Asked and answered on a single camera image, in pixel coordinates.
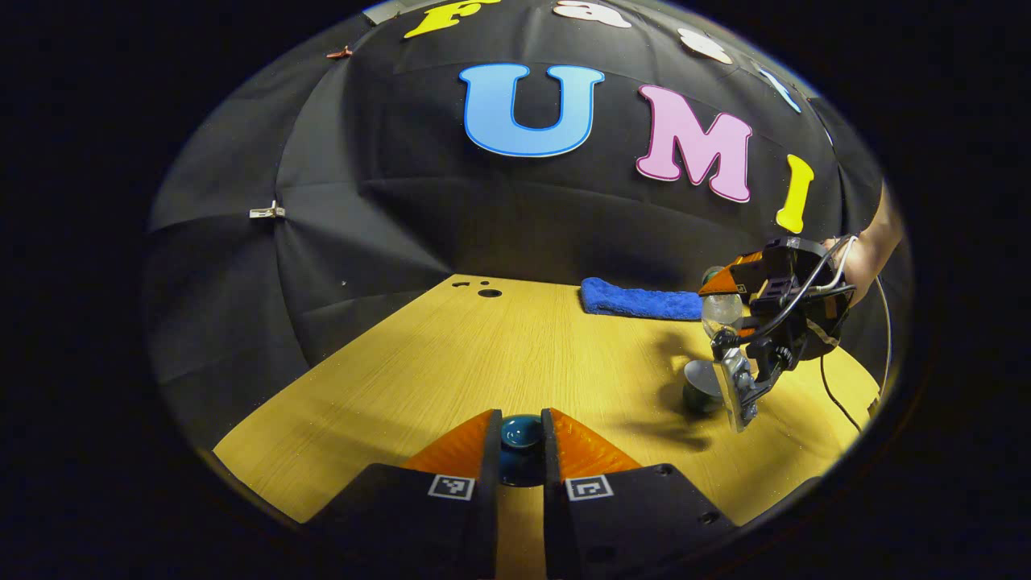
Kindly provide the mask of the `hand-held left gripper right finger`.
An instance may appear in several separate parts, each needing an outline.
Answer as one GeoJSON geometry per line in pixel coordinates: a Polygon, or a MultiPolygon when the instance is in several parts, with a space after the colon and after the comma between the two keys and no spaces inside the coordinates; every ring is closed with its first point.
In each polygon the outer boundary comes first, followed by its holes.
{"type": "Polygon", "coordinates": [[[541,424],[548,579],[652,579],[737,531],[676,466],[641,465],[556,408],[541,424]]]}

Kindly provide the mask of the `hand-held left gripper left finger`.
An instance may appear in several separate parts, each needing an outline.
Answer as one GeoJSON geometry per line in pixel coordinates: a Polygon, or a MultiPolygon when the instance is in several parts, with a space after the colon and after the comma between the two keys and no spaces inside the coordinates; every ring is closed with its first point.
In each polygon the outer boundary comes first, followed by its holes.
{"type": "Polygon", "coordinates": [[[501,422],[487,410],[402,466],[371,463],[307,536],[342,579],[494,579],[501,422]]]}

